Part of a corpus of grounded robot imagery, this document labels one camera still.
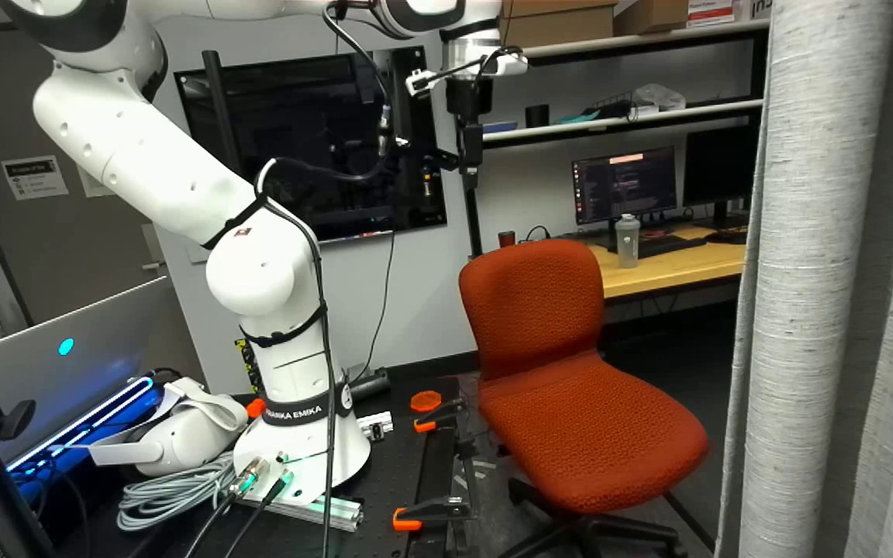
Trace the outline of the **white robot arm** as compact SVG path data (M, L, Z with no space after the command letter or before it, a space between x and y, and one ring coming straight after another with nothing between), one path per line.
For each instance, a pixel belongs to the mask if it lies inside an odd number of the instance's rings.
M384 35L436 35L471 78L497 50L504 0L0 0L53 57L33 91L42 130L93 181L158 226L209 251L215 302L240 317L267 413L232 450L304 495L323 495L372 457L328 347L321 243L304 221L240 176L153 104L169 68L158 35L173 20L270 21L369 9Z

